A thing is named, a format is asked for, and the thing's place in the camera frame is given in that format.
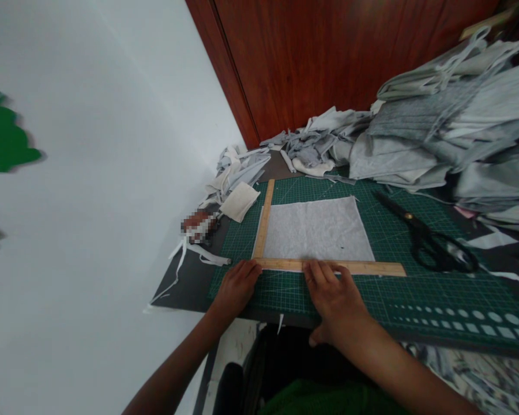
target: scissors blade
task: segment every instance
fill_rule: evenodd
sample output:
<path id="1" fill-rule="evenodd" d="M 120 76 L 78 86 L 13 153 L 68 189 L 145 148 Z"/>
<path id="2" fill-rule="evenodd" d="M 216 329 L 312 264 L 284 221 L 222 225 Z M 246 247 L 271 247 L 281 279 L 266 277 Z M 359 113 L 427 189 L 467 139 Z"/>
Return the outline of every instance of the scissors blade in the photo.
<path id="1" fill-rule="evenodd" d="M 401 207 L 399 204 L 397 204 L 395 201 L 390 200 L 388 197 L 384 196 L 380 192 L 375 192 L 375 197 L 384 207 L 386 207 L 396 216 L 400 217 L 403 220 L 406 220 L 405 215 L 408 213 L 408 211 Z"/>

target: gray fabric stack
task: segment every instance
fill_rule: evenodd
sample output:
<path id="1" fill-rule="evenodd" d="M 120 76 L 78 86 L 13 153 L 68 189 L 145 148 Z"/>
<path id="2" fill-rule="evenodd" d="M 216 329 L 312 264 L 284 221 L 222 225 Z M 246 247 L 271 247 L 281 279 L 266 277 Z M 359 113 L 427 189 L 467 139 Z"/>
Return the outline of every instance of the gray fabric stack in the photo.
<path id="1" fill-rule="evenodd" d="M 472 163 L 454 189 L 457 205 L 479 221 L 519 231 L 519 144 L 487 163 Z"/>
<path id="2" fill-rule="evenodd" d="M 387 99 L 353 149 L 353 179 L 411 191 L 443 186 L 448 171 L 515 145 L 519 139 L 518 42 L 489 47 L 485 28 L 439 58 L 381 87 Z"/>

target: white fabric square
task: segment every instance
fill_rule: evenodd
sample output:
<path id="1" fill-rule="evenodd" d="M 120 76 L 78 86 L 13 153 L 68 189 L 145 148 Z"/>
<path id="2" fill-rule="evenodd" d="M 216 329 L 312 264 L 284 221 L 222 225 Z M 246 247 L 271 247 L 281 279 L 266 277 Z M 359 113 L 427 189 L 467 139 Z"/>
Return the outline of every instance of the white fabric square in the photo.
<path id="1" fill-rule="evenodd" d="M 375 260 L 354 196 L 271 206 L 264 258 Z"/>
<path id="2" fill-rule="evenodd" d="M 227 200 L 219 207 L 219 210 L 229 218 L 241 223 L 259 195 L 260 192 L 255 191 L 245 182 L 240 182 Z"/>

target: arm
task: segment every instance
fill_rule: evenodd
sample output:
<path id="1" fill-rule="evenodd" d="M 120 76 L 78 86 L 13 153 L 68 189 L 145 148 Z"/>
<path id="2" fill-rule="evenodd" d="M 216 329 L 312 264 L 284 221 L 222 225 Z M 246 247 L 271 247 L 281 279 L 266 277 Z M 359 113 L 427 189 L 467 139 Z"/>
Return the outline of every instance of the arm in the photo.
<path id="1" fill-rule="evenodd" d="M 207 313 L 140 388 L 123 415 L 175 413 L 202 360 L 252 297 L 261 273 L 255 261 L 240 261 L 229 270 Z"/>
<path id="2" fill-rule="evenodd" d="M 307 287 L 322 323 L 310 345 L 329 343 L 403 407 L 415 414 L 480 414 L 428 368 L 410 356 L 373 319 L 345 267 L 311 261 L 305 268 Z"/>

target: wooden door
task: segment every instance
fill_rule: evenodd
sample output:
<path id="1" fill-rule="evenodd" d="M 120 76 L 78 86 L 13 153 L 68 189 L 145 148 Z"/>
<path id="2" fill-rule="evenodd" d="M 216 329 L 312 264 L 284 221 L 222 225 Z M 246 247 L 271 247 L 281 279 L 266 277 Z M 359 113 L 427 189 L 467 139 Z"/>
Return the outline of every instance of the wooden door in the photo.
<path id="1" fill-rule="evenodd" d="M 208 1 L 187 3 L 250 148 L 333 105 L 369 109 L 386 80 L 456 45 L 499 0 L 209 0 L 229 82 L 197 21 Z"/>

